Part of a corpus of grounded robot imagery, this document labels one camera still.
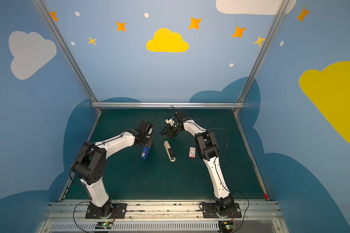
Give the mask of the beige black stapler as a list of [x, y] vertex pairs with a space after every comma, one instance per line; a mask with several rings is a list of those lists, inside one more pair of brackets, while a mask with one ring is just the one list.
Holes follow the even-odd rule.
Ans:
[[164, 147], [166, 149], [166, 152], [168, 154], [170, 161], [175, 162], [175, 160], [176, 160], [175, 153], [174, 153], [173, 149], [171, 148], [168, 141], [164, 141]]

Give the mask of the red white staple box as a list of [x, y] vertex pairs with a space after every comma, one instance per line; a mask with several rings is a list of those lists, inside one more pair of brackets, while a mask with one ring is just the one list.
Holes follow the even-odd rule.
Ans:
[[195, 154], [196, 154], [196, 149], [194, 147], [190, 147], [189, 158], [195, 158]]

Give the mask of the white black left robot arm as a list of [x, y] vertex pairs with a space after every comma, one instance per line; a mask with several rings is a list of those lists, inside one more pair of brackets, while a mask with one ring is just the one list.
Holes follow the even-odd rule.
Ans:
[[70, 171], [79, 178], [89, 196], [86, 219], [123, 218], [114, 209], [106, 192], [103, 176], [106, 170], [106, 160], [113, 154], [131, 147], [144, 147], [148, 151], [152, 145], [153, 125], [144, 120], [135, 129], [129, 129], [121, 134], [93, 143], [83, 143]]

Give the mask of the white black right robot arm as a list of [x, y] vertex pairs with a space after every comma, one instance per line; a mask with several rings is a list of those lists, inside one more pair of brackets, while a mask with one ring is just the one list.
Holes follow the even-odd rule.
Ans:
[[201, 127], [182, 110], [176, 110], [175, 116], [165, 122], [167, 125], [161, 131], [162, 135], [176, 137], [181, 131], [186, 131], [195, 138], [196, 154], [205, 163], [211, 178], [216, 211], [219, 216], [227, 216], [235, 203], [220, 167], [219, 145], [214, 131]]

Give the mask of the aluminium back crossbar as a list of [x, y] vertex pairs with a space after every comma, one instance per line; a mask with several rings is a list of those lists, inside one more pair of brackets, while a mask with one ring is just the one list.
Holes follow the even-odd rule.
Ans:
[[92, 102], [94, 108], [243, 108], [243, 103], [131, 103], [131, 102]]

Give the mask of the left green circuit board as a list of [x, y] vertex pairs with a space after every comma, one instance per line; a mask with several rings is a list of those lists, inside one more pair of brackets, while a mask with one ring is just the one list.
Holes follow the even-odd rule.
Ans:
[[95, 230], [110, 230], [113, 227], [113, 222], [97, 222]]

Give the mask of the green circuit board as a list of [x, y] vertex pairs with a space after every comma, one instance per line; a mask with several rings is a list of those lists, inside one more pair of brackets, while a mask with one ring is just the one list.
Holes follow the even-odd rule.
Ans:
[[113, 227], [113, 222], [97, 222], [95, 230], [110, 230]]
[[219, 233], [232, 233], [235, 226], [231, 221], [219, 221], [218, 228]]

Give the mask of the right green circuit board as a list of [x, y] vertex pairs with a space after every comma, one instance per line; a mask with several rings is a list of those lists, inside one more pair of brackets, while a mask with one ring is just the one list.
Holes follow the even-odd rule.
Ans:
[[231, 221], [219, 221], [218, 228], [219, 233], [232, 233], [235, 226]]

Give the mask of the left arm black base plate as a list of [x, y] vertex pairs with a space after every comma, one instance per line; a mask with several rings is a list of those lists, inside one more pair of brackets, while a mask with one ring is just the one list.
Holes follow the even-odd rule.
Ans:
[[97, 207], [90, 203], [87, 208], [86, 219], [123, 219], [126, 214], [126, 203], [106, 203]]

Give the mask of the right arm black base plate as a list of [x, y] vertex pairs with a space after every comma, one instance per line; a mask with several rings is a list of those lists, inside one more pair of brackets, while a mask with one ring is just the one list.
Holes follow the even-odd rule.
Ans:
[[231, 208], [221, 209], [216, 203], [201, 202], [199, 208], [204, 218], [242, 218], [238, 203], [235, 203]]

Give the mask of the left aluminium frame post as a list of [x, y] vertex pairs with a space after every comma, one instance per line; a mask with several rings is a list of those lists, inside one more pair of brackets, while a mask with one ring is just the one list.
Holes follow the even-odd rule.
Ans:
[[51, 32], [52, 36], [54, 37], [55, 41], [57, 42], [58, 46], [60, 47], [62, 53], [64, 54], [66, 60], [68, 61], [70, 67], [72, 68], [73, 72], [75, 73], [77, 79], [79, 80], [81, 86], [83, 87], [85, 93], [87, 94], [88, 98], [90, 99], [91, 103], [98, 102], [95, 94], [93, 93], [87, 79], [85, 78], [81, 68], [79, 67], [75, 57], [73, 56], [66, 40], [64, 39], [62, 33], [60, 32], [59, 28], [56, 25], [55, 20], [52, 18], [50, 11], [48, 10], [45, 1], [39, 1], [39, 0], [32, 0], [35, 8], [39, 12], [40, 16], [44, 20], [45, 24], [47, 25], [49, 31]]

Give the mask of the aluminium frame post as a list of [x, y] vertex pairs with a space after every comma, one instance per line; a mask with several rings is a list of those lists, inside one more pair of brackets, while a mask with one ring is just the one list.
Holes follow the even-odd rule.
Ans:
[[85, 93], [87, 94], [88, 98], [90, 99], [91, 103], [98, 102], [95, 94], [93, 93], [87, 79], [85, 78], [81, 68], [79, 67], [75, 57], [73, 56], [66, 40], [64, 39], [62, 33], [60, 32], [59, 28], [56, 25], [55, 20], [52, 18], [50, 11], [48, 10], [45, 1], [39, 1], [39, 0], [32, 0], [35, 8], [39, 12], [40, 16], [44, 20], [45, 24], [47, 25], [49, 31], [51, 32], [52, 36], [54, 37], [55, 41], [57, 42], [58, 46], [60, 47], [62, 53], [64, 54], [66, 60], [68, 61], [70, 67], [72, 68], [73, 72], [75, 73], [77, 79], [79, 80], [81, 86], [83, 87]]
[[259, 53], [257, 55], [257, 58], [253, 64], [253, 67], [251, 69], [251, 72], [241, 90], [241, 93], [238, 97], [237, 103], [238, 103], [238, 107], [235, 107], [233, 109], [233, 113], [235, 116], [237, 116], [239, 110], [241, 108], [244, 107], [244, 101], [245, 98], [248, 95], [249, 90], [251, 89], [251, 86], [257, 76], [257, 74], [259, 73], [259, 70], [263, 64], [263, 61], [270, 49], [270, 46], [286, 16], [286, 10], [288, 9], [290, 4], [289, 0], [284, 0], [281, 2], [281, 4], [279, 5], [278, 11], [276, 13], [276, 15], [274, 16], [274, 19], [268, 29], [268, 32], [266, 34], [266, 38], [265, 41], [263, 42], [263, 45], [261, 45], [261, 48], [259, 50]]

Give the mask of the aluminium front rail frame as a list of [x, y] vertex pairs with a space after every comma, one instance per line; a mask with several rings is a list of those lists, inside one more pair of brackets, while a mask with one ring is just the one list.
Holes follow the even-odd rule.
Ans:
[[[117, 200], [126, 203], [123, 219], [86, 219], [86, 201], [50, 203], [38, 233], [218, 233], [219, 221], [231, 221], [232, 233], [287, 233], [274, 201], [238, 200], [242, 218], [204, 218], [199, 208], [210, 200]], [[113, 222], [110, 230], [95, 230], [97, 222]]]

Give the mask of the right aluminium frame post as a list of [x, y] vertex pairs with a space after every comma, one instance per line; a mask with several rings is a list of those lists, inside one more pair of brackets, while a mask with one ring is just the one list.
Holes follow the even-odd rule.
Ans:
[[263, 45], [261, 45], [261, 48], [259, 50], [259, 53], [257, 55], [257, 58], [253, 64], [253, 67], [251, 69], [251, 72], [241, 90], [241, 93], [238, 97], [237, 103], [238, 103], [238, 107], [235, 107], [233, 109], [233, 113], [235, 116], [237, 116], [239, 110], [241, 108], [244, 107], [244, 101], [245, 98], [248, 95], [249, 90], [251, 89], [251, 86], [257, 76], [257, 74], [259, 73], [259, 70], [263, 64], [263, 61], [270, 49], [270, 46], [286, 16], [286, 10], [288, 9], [290, 4], [289, 0], [284, 0], [281, 2], [281, 4], [279, 5], [278, 11], [276, 13], [276, 15], [274, 16], [274, 19], [268, 29], [268, 32], [266, 34], [266, 38], [265, 41], [263, 42]]

